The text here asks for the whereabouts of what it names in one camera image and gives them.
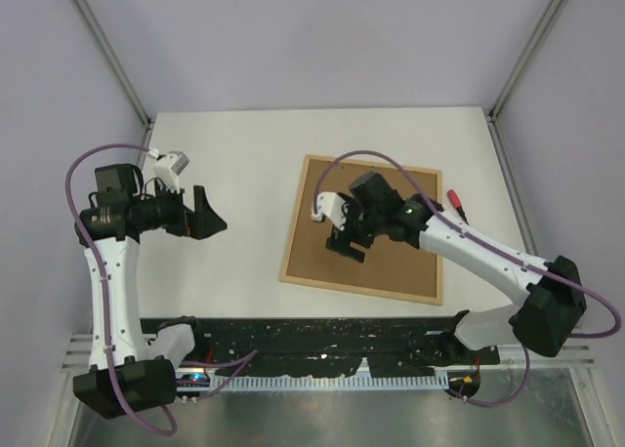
white table surface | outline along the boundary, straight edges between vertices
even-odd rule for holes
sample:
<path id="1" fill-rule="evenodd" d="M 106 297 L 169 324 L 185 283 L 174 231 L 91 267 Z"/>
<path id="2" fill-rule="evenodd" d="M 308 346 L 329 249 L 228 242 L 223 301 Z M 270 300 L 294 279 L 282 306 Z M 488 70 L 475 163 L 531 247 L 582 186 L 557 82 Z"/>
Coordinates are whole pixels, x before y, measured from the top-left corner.
<path id="1" fill-rule="evenodd" d="M 481 108 L 161 113 L 150 146 L 187 154 L 187 205 L 192 186 L 204 185 L 229 227 L 202 241 L 162 230 L 142 235 L 142 317 L 435 316 L 509 303 L 450 261 L 443 261 L 442 306 L 278 282 L 306 154 L 374 149 L 441 169 L 444 190 L 456 189 L 473 227 L 523 250 Z M 153 177 L 149 160 L 145 176 Z M 443 205 L 450 208 L 446 198 Z"/>

metal frame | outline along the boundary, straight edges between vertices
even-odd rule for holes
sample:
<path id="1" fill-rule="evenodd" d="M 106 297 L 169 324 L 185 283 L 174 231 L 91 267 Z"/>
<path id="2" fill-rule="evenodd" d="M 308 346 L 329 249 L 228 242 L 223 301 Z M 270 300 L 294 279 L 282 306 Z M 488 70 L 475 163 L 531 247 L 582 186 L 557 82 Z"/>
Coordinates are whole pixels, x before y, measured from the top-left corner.
<path id="1" fill-rule="evenodd" d="M 147 130 L 150 124 L 150 118 L 147 115 L 146 108 L 144 104 L 141 102 L 139 95 L 135 91 L 130 78 L 126 74 L 124 67 L 122 66 L 119 58 L 115 54 L 106 34 L 104 33 L 96 15 L 94 14 L 89 2 L 87 0 L 69 0 L 74 5 L 74 8 L 80 18 L 83 20 L 85 25 L 87 26 L 87 30 L 91 37 L 94 39 L 94 42 L 98 46 L 98 50 L 102 54 L 104 61 L 108 64 L 111 69 L 114 78 L 117 80 L 119 85 L 121 86 L 122 91 L 126 95 L 128 102 L 135 109 L 135 113 L 141 120 L 142 125 Z"/>
<path id="2" fill-rule="evenodd" d="M 153 130 L 152 117 L 146 112 L 145 106 L 135 91 L 130 78 L 115 54 L 88 1 L 70 1 L 84 21 L 88 32 L 94 39 L 107 65 L 110 67 L 113 76 L 120 84 L 121 89 L 145 127 L 146 130 L 142 139 L 142 145 L 148 145 Z M 519 182 L 517 182 L 517 177 L 510 161 L 505 141 L 502 139 L 498 130 L 497 121 L 509 102 L 514 90 L 531 65 L 533 58 L 540 50 L 540 47 L 553 28 L 567 1 L 568 0 L 549 1 L 521 54 L 517 58 L 513 70 L 503 85 L 496 102 L 490 109 L 485 111 L 488 129 L 500 163 L 506 187 L 508 188 L 512 200 L 513 210 L 521 229 L 521 237 L 527 252 L 532 254 L 537 253 L 538 246 L 536 238 L 532 233 L 530 216 L 524 206 Z M 140 166 L 143 166 L 145 157 L 143 155 L 138 155 L 136 162 Z M 87 367 L 89 347 L 86 349 L 87 353 L 85 353 L 85 347 L 82 347 L 84 346 L 85 338 L 87 338 L 89 342 L 91 341 L 90 336 L 75 336 L 72 338 L 62 366 L 62 388 L 59 391 L 59 409 L 55 422 L 51 426 L 47 444 L 49 447 L 66 447 L 70 440 L 79 406 L 78 400 L 72 394 L 71 379 L 73 375 L 82 373 Z M 519 347 L 502 347 L 500 348 L 500 354 L 502 358 L 502 363 L 500 365 L 485 366 L 482 369 L 491 370 L 501 369 L 502 367 L 524 367 L 524 356 Z M 574 382 L 577 396 L 595 445 L 625 445 L 623 439 L 617 438 L 619 435 L 617 429 L 611 428 L 611 426 L 616 426 L 618 423 L 618 417 L 615 416 L 613 408 L 611 408 L 607 402 L 608 389 L 601 380 L 601 376 L 595 367 L 592 353 L 586 345 L 568 345 L 562 350 L 561 355 L 555 359 L 540 358 L 534 355 L 532 357 L 532 366 L 538 369 L 550 367 L 570 368 L 570 375 Z M 467 367 L 458 366 L 453 369 L 462 370 L 466 368 Z"/>
<path id="3" fill-rule="evenodd" d="M 545 42 L 547 35 L 549 35 L 549 32 L 553 28 L 567 2 L 568 0 L 549 0 L 547 7 L 534 26 L 529 39 L 525 43 L 525 47 L 517 58 L 512 72 L 506 79 L 499 97 L 497 97 L 494 106 L 488 111 L 488 115 L 490 115 L 491 119 L 495 123 L 508 103 L 510 96 L 522 80 L 523 75 L 531 65 L 534 57 L 540 50 L 540 47 Z"/>

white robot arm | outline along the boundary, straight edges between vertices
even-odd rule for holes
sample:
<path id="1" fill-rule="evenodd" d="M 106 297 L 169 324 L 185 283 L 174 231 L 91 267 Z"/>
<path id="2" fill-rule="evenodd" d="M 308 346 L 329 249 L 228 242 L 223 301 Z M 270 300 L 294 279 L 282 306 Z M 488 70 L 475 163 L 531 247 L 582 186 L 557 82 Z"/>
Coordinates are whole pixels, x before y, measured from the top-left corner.
<path id="1" fill-rule="evenodd" d="M 93 250 L 79 234 L 91 275 L 94 336 L 90 372 L 74 378 L 74 394 L 107 419 L 124 411 L 110 390 L 106 351 L 112 353 L 117 378 L 124 381 L 126 400 L 135 411 L 174 401 L 175 369 L 190 353 L 206 356 L 200 354 L 205 341 L 192 317 L 167 322 L 148 345 L 137 298 L 136 270 L 143 232 L 164 228 L 170 234 L 199 240 L 227 228 L 208 204 L 202 186 L 193 188 L 194 211 L 185 206 L 179 174 L 187 164 L 181 152 L 158 156 L 153 194 L 146 192 L 137 166 L 115 164 L 96 169 L 98 191 L 93 195 L 97 204 L 92 202 L 91 208 L 80 213 L 81 222 L 102 256 L 105 278 L 100 275 Z M 103 300 L 103 279 L 108 282 L 107 301 Z M 104 337 L 107 319 L 109 346 Z"/>
<path id="2" fill-rule="evenodd" d="M 512 302 L 483 312 L 463 312 L 455 331 L 455 338 L 470 350 L 490 345 L 522 343 L 533 351 L 555 356 L 586 310 L 583 294 L 527 269 L 544 269 L 579 282 L 575 264 L 558 257 L 552 264 L 514 250 L 469 227 L 466 223 L 442 211 L 444 219 L 460 226 L 451 229 L 441 218 L 426 207 L 420 195 L 407 200 L 399 197 L 377 173 L 368 173 L 357 179 L 350 191 L 324 191 L 316 198 L 312 219 L 332 224 L 326 248 L 364 261 L 364 252 L 352 246 L 355 243 L 369 248 L 377 235 L 389 235 L 446 259 L 456 262 L 489 282 Z M 492 248 L 482 247 L 468 240 L 465 234 L 478 237 Z M 503 250 L 520 259 L 522 265 L 512 264 L 494 250 Z"/>

purple cable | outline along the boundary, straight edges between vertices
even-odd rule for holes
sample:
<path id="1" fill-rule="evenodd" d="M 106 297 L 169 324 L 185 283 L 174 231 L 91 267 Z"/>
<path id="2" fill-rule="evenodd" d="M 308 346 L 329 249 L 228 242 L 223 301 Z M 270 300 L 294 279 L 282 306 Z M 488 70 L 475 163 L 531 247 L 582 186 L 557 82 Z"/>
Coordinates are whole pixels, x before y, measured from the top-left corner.
<path id="1" fill-rule="evenodd" d="M 232 374 L 230 374 L 230 376 L 227 379 L 225 379 L 218 386 L 216 386 L 215 389 L 213 389 L 211 391 L 208 391 L 208 392 L 198 396 L 197 399 L 198 400 L 205 400 L 206 398 L 210 398 L 211 396 L 217 395 L 220 391 L 222 391 L 224 389 L 224 387 L 226 387 L 232 381 L 232 379 L 234 379 L 239 374 L 239 372 L 241 372 L 243 370 L 243 368 L 250 362 L 250 360 L 256 355 L 257 352 L 258 352 L 258 350 L 254 349 L 247 356 L 242 357 L 241 359 L 238 359 L 239 361 L 241 361 L 241 365 L 238 366 L 234 370 L 234 372 L 232 372 Z M 196 382 L 196 381 L 184 381 L 184 384 L 189 384 L 189 385 L 193 385 L 193 386 L 210 386 L 211 385 L 210 382 Z"/>
<path id="2" fill-rule="evenodd" d="M 412 184 L 412 186 L 414 186 L 415 189 L 417 190 L 417 192 L 423 197 L 423 200 L 425 201 L 425 203 L 428 206 L 428 208 L 430 209 L 430 211 L 432 211 L 432 213 L 439 220 L 441 220 L 444 224 L 446 224 L 450 229 L 455 230 L 456 232 L 462 233 L 462 227 L 460 225 L 450 221 L 448 218 L 443 216 L 437 208 L 435 208 L 434 204 L 432 203 L 432 201 L 430 200 L 430 198 L 428 197 L 428 195 L 426 194 L 426 192 L 424 191 L 422 186 L 419 185 L 419 183 L 410 175 L 409 172 L 407 172 L 403 167 L 401 167 L 397 162 L 395 162 L 392 158 L 390 158 L 386 154 L 382 154 L 381 152 L 377 152 L 377 151 L 371 151 L 371 150 L 368 150 L 368 149 L 359 149 L 359 150 L 356 150 L 356 151 L 346 152 L 345 154 L 342 154 L 339 157 L 337 157 L 336 159 L 334 159 L 323 170 L 323 173 L 321 173 L 321 177 L 319 177 L 319 181 L 317 182 L 317 184 L 316 184 L 316 186 L 314 188 L 314 198 L 312 199 L 312 207 L 313 207 L 313 210 L 314 210 L 315 213 L 317 211 L 316 198 L 317 198 L 317 196 L 319 196 L 319 192 L 321 190 L 321 183 L 326 178 L 328 173 L 335 166 L 337 166 L 342 160 L 347 159 L 348 157 L 357 156 L 357 155 L 369 155 L 369 156 L 380 157 L 380 158 L 384 159 L 385 161 L 387 161 L 389 164 L 392 164 L 393 166 L 395 166 L 397 168 L 397 170 L 400 171 L 401 174 L 408 179 L 408 181 Z M 479 237 L 474 236 L 471 232 L 465 232 L 464 236 L 467 237 L 468 239 L 472 240 L 473 242 L 477 243 L 478 245 L 480 245 L 484 249 L 488 250 L 489 252 L 492 252 L 493 254 L 498 255 L 499 257 L 502 257 L 502 258 L 506 259 L 508 262 L 511 262 L 512 264 L 516 264 L 516 265 L 519 265 L 519 266 L 524 266 L 523 260 L 521 260 L 521 259 L 519 259 L 519 258 L 517 258 L 517 257 L 515 257 L 513 255 L 510 255 L 510 254 L 508 254 L 507 252 L 505 252 L 503 250 L 498 249 L 497 247 L 489 244 L 488 242 L 480 239 Z M 541 268 L 539 268 L 537 266 L 534 266 L 533 264 L 528 264 L 526 269 L 528 269 L 530 271 L 533 271 L 535 273 L 538 273 L 541 276 L 545 276 L 547 278 L 553 279 L 554 281 L 558 281 L 559 283 L 562 283 L 565 286 L 570 286 L 571 288 L 576 289 L 577 291 L 585 294 L 586 296 L 594 299 L 595 301 L 598 301 L 605 308 L 607 308 L 609 313 L 611 313 L 612 316 L 614 317 L 614 325 L 609 330 L 605 330 L 605 331 L 599 332 L 599 333 L 571 333 L 570 336 L 572 338 L 581 338 L 581 339 L 605 338 L 605 337 L 609 337 L 611 335 L 614 335 L 615 333 L 617 333 L 621 329 L 621 314 L 619 313 L 618 309 L 610 301 L 608 301 L 606 298 L 604 298 L 600 294 L 596 293 L 595 291 L 593 291 L 591 289 L 586 288 L 585 286 L 582 286 L 581 284 L 575 283 L 575 282 L 570 281 L 570 280 L 568 280 L 566 278 L 562 278 L 561 276 L 558 276 L 558 275 L 556 275 L 556 274 L 554 274 L 554 273 L 552 273 L 550 271 L 546 271 L 546 270 L 541 269 Z"/>
<path id="3" fill-rule="evenodd" d="M 525 390 L 525 387 L 527 386 L 527 381 L 529 381 L 529 353 L 527 352 L 527 348 L 525 346 L 521 346 L 521 348 L 523 349 L 523 353 L 525 354 L 525 373 L 523 374 L 523 380 L 521 381 L 521 385 L 519 386 L 519 388 L 517 388 L 517 391 L 515 391 L 512 395 L 510 395 L 505 400 L 482 401 L 482 400 L 474 400 L 473 398 L 468 398 L 468 397 L 465 398 L 462 395 L 462 389 L 460 390 L 460 392 L 458 392 L 450 388 L 448 390 L 449 393 L 451 393 L 456 398 L 460 398 L 464 400 L 470 405 L 479 406 L 481 408 L 499 408 L 501 406 L 507 405 L 508 403 L 512 403 L 517 398 L 519 398 L 519 395 L 522 394 L 522 392 Z"/>
<path id="4" fill-rule="evenodd" d="M 89 231 L 85 227 L 85 225 L 80 220 L 80 215 L 78 214 L 78 210 L 76 209 L 76 205 L 74 204 L 73 197 L 71 195 L 71 177 L 78 167 L 78 165 L 87 159 L 89 156 L 92 156 L 100 151 L 104 151 L 106 149 L 116 149 L 116 148 L 127 148 L 127 149 L 136 149 L 139 151 L 148 152 L 149 149 L 143 146 L 139 146 L 137 144 L 127 144 L 127 143 L 114 143 L 114 144 L 105 144 L 103 146 L 95 147 L 85 152 L 81 156 L 79 156 L 69 167 L 67 174 L 65 175 L 65 197 L 67 198 L 67 205 L 69 206 L 69 211 L 74 218 L 76 226 L 80 231 L 80 235 L 85 239 L 87 246 L 91 249 L 94 254 L 94 258 L 96 259 L 96 263 L 98 264 L 98 271 L 100 273 L 100 281 L 102 282 L 102 300 L 104 306 L 104 352 L 106 353 L 106 364 L 108 365 L 108 376 L 110 378 L 110 383 L 113 387 L 113 391 L 115 392 L 115 396 L 117 397 L 117 401 L 119 401 L 119 405 L 124 410 L 124 412 L 138 425 L 141 427 L 154 432 L 159 435 L 163 435 L 166 437 L 172 436 L 178 430 L 178 425 L 176 424 L 176 420 L 172 415 L 169 408 L 163 406 L 163 412 L 165 416 L 169 420 L 170 429 L 162 429 L 160 427 L 156 427 L 148 423 L 146 420 L 141 418 L 132 407 L 126 401 L 126 397 L 119 385 L 119 381 L 117 380 L 117 375 L 115 374 L 115 360 L 112 352 L 112 338 L 110 334 L 110 304 L 109 304 L 109 291 L 108 291 L 108 280 L 106 279 L 106 269 L 104 268 L 104 261 L 100 251 L 98 250 L 98 246 L 93 241 L 91 236 L 89 235 Z"/>

